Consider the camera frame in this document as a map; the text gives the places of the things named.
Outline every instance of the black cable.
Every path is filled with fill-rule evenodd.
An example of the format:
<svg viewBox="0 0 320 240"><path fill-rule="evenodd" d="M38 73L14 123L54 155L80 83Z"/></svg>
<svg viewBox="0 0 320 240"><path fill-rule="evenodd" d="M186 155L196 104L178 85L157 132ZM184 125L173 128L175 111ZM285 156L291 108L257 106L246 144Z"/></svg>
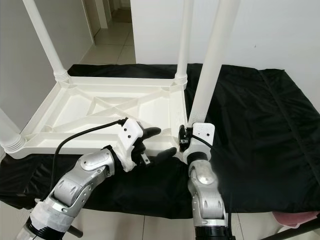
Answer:
<svg viewBox="0 0 320 240"><path fill-rule="evenodd" d="M120 119L118 121L114 121L114 122L111 122L111 123L108 123L108 124L104 124L104 125L101 125L101 126L96 126L96 127L93 127L93 128L90 128L90 129L87 129L87 130L84 130L82 132L79 132L79 133L76 133L68 138L66 138L65 140L63 140L59 145L58 147L56 148L55 150L55 153L54 153L54 156L53 156L53 161L52 161L52 173L51 173L51 184L50 184L50 189L49 189L49 193L52 191L52 189L54 189L55 187L55 183L56 183L56 168L57 168L57 158L58 158L58 155L59 155L59 152L60 152L60 149L63 147L63 145L65 145L67 142L69 142L70 140L72 139L75 139L79 136L82 136L84 134L87 134L87 133L90 133L90 132L93 132L93 131L96 131L96 130L100 130L100 129L105 129L105 128L108 128L108 127L111 127L113 125L116 125L116 124L120 124L120 125L123 125L125 124L126 122L126 118L125 119Z"/></svg>
<svg viewBox="0 0 320 240"><path fill-rule="evenodd" d="M229 212L228 213L228 228L229 228L228 230L229 230L230 237L232 237L231 215L232 215L232 213Z"/></svg>
<svg viewBox="0 0 320 240"><path fill-rule="evenodd" d="M198 141L202 142L203 144L207 145L209 148L213 149L214 147L212 145L210 145L208 142L206 142L205 140L203 140L202 138L198 137L198 136L195 136L195 135L192 135L192 137L194 139L197 139Z"/></svg>

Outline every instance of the floor tile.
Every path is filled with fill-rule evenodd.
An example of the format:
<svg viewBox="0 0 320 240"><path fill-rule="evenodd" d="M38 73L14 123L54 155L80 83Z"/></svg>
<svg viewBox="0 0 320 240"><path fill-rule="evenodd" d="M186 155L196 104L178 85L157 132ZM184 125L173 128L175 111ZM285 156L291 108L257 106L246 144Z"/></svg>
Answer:
<svg viewBox="0 0 320 240"><path fill-rule="evenodd" d="M236 240L244 240L238 213L232 213L231 216L232 234Z"/></svg>
<svg viewBox="0 0 320 240"><path fill-rule="evenodd" d="M124 45L135 45L135 42L134 42L134 31L130 31Z"/></svg>
<svg viewBox="0 0 320 240"><path fill-rule="evenodd" d="M319 239L320 239L320 228L314 230L314 232L319 235Z"/></svg>
<svg viewBox="0 0 320 240"><path fill-rule="evenodd" d="M82 209L72 225L83 231L81 240L141 240L144 216ZM63 238L75 239L68 232Z"/></svg>
<svg viewBox="0 0 320 240"><path fill-rule="evenodd" d="M135 64L136 54L134 46L123 46L121 54L116 64Z"/></svg>
<svg viewBox="0 0 320 240"><path fill-rule="evenodd" d="M290 228L287 226L284 226L280 229L279 233L283 232L285 230L288 230L288 229L290 229ZM298 236L287 238L287 240L319 240L319 239L320 239L320 235L318 234L317 230L308 231L304 234L300 234Z"/></svg>
<svg viewBox="0 0 320 240"><path fill-rule="evenodd" d="M271 236L282 227L271 212L239 213L240 225L245 240L260 240Z"/></svg>
<svg viewBox="0 0 320 240"><path fill-rule="evenodd" d="M131 22L113 22L108 29L100 29L94 36L95 44L123 45L132 29Z"/></svg>
<svg viewBox="0 0 320 240"><path fill-rule="evenodd" d="M14 240L30 215L30 210L16 209L0 202L0 239Z"/></svg>
<svg viewBox="0 0 320 240"><path fill-rule="evenodd" d="M236 240L244 240L238 214L232 214L232 234ZM166 219L145 216L143 240L195 240L193 219Z"/></svg>
<svg viewBox="0 0 320 240"><path fill-rule="evenodd" d="M93 45L82 59L86 64L115 64L120 56L123 46L119 45Z"/></svg>

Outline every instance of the black tablecloth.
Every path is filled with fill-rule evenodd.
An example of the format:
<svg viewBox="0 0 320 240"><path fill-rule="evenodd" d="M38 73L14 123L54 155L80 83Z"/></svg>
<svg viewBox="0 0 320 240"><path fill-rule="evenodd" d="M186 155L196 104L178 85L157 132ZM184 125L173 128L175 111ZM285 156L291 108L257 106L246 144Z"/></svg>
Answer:
<svg viewBox="0 0 320 240"><path fill-rule="evenodd" d="M176 65L73 65L72 76L173 78ZM201 64L189 64L190 113ZM320 115L283 70L224 65L206 118L215 125L211 164L232 212L320 211ZM78 155L61 155L58 175ZM53 156L6 156L0 200L32 208L50 185ZM99 185L85 207L101 211L191 218L188 167L176 158L150 169L119 172Z"/></svg>

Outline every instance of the tiled floor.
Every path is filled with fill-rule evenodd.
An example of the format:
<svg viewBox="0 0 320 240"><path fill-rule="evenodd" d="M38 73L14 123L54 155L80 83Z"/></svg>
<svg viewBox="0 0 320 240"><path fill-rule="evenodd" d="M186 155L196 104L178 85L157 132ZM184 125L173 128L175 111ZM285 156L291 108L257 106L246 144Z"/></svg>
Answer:
<svg viewBox="0 0 320 240"><path fill-rule="evenodd" d="M231 220L236 240L244 240L238 214L232 214ZM193 220L146 216L142 240L195 240Z"/></svg>
<svg viewBox="0 0 320 240"><path fill-rule="evenodd" d="M100 29L95 45L83 57L81 64L135 64L134 33L131 22L114 22Z"/></svg>
<svg viewBox="0 0 320 240"><path fill-rule="evenodd" d="M83 231L81 240L142 240L145 217L120 212L82 209L73 226ZM63 240L76 240L66 233Z"/></svg>
<svg viewBox="0 0 320 240"><path fill-rule="evenodd" d="M239 213L239 221L244 240L260 240L271 236L282 227L271 212Z"/></svg>

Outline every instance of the metal stand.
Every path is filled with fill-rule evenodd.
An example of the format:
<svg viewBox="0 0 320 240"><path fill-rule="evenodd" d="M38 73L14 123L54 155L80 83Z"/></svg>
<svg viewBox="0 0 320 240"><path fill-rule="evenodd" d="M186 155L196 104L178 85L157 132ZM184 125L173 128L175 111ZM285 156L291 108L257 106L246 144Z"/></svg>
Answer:
<svg viewBox="0 0 320 240"><path fill-rule="evenodd" d="M80 231L79 229L75 228L74 226L70 226L70 228L67 231L68 233L76 236L77 238L82 238L82 236L84 235L84 233L82 231Z"/></svg>
<svg viewBox="0 0 320 240"><path fill-rule="evenodd" d="M304 224L301 224L298 228L292 228L285 230L283 232L279 232L277 234L274 234L272 236L268 236L266 238L263 238L261 240L284 240L289 239L295 236L298 236L300 234L305 234L307 232L316 230L320 228L320 214L317 216L316 219L308 221Z"/></svg>

